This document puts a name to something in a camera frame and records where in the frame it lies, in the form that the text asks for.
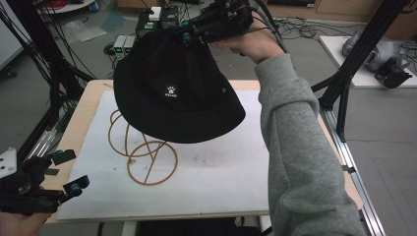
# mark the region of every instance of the black bucket hat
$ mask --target black bucket hat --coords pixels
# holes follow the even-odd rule
[[[118,62],[114,94],[126,121],[154,138],[192,144],[222,136],[245,118],[206,44],[184,45],[174,29],[148,32]]]

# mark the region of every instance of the white logo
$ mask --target white logo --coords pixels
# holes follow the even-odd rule
[[[169,97],[177,97],[176,88],[173,86],[170,86],[166,88],[167,92],[165,93],[165,96]]]

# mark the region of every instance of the white device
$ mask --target white device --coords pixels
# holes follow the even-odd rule
[[[0,179],[14,174],[18,170],[17,159],[16,150],[12,147],[0,155]]]
[[[122,60],[125,57],[125,52],[123,46],[127,39],[127,35],[119,35],[116,39],[116,42],[113,44],[114,53],[116,54],[117,60]]]
[[[125,52],[125,56],[127,56],[131,51],[133,44],[135,44],[136,37],[129,35],[126,38],[125,44],[123,45],[123,51]]]
[[[160,19],[161,7],[151,7],[150,8],[153,13],[149,14],[149,20],[153,22],[157,22]]]

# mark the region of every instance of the table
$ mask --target table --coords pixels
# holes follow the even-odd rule
[[[343,44],[349,39],[350,36],[320,36],[319,40],[322,43],[322,46],[328,52],[331,59],[336,63],[337,67],[340,67],[344,60],[345,56],[341,53]],[[407,68],[404,69],[405,73],[408,73],[412,76],[410,79],[406,80],[401,84],[398,89],[404,88],[417,88],[417,77]],[[385,89],[381,83],[375,79],[375,72],[369,71],[365,66],[359,68],[358,72],[354,75],[352,79],[352,86],[356,89]]]
[[[259,89],[258,81],[230,81],[235,89]],[[110,80],[97,80],[89,82],[86,90],[77,106],[76,111],[62,137],[58,149],[73,149],[76,154],[80,153],[84,138],[89,129],[89,124],[94,117],[97,106],[100,102],[101,96],[107,90],[112,90],[112,81]],[[325,127],[323,120],[319,117],[319,121],[322,127]],[[325,133],[328,135],[328,139],[331,141],[330,136],[324,128]],[[45,181],[42,183],[42,186],[45,189],[62,189],[62,185],[68,182],[68,178],[71,173],[72,166],[75,160],[68,161],[59,166],[52,166],[53,168],[58,168],[60,171],[57,176],[46,176]],[[356,191],[356,188],[353,185],[353,182],[348,173],[345,173],[346,179],[346,190],[349,196],[356,202],[358,208],[362,208],[362,201]],[[257,210],[257,215],[268,214],[268,206],[263,206]],[[67,220],[59,220],[56,218],[57,214],[54,214],[47,223],[57,223],[57,222],[68,222]],[[181,217],[198,217],[200,212],[190,215],[181,215]],[[237,216],[239,212],[224,212],[219,216]]]

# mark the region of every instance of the hat stand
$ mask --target hat stand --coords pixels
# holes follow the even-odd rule
[[[141,133],[143,138],[144,138],[144,143],[138,145],[133,151],[131,151],[129,153],[129,151],[128,151],[128,141],[129,141],[130,125],[128,124],[128,125],[126,125],[126,132],[125,132],[125,135],[124,135],[124,151],[120,150],[119,148],[117,148],[113,144],[112,138],[111,138],[111,133],[112,133],[112,130],[114,128],[114,124],[119,120],[120,117],[122,117],[122,114],[119,112],[119,110],[115,110],[110,115],[111,125],[108,129],[107,139],[108,139],[108,142],[109,142],[111,148],[114,151],[116,151],[120,155],[128,157],[127,169],[128,169],[129,176],[136,183],[141,184],[141,185],[146,185],[146,186],[157,185],[157,184],[160,184],[160,183],[166,181],[167,179],[169,179],[174,174],[175,170],[177,169],[177,165],[178,165],[178,155],[177,155],[177,152],[175,151],[174,147],[172,147],[166,141],[148,141],[145,134]],[[173,155],[161,156],[160,151],[164,148],[170,149],[172,151]],[[154,172],[155,168],[157,168],[157,166],[158,166],[158,164],[156,163],[156,160],[161,159],[161,158],[170,158],[171,156],[174,158],[174,162],[173,162],[173,166],[170,168],[170,170],[165,171],[166,173],[164,173],[162,175],[160,175],[158,173],[157,178],[152,178],[152,180],[150,180],[149,176],[151,175],[152,171]],[[136,165],[137,167],[141,167],[141,166],[138,166],[139,161],[143,161],[143,162],[149,161],[149,158],[150,158],[150,164],[147,165],[145,168],[133,169],[133,167],[135,167],[134,165]],[[135,173],[138,173],[138,172],[140,172],[140,174],[143,176],[142,178],[135,177]]]

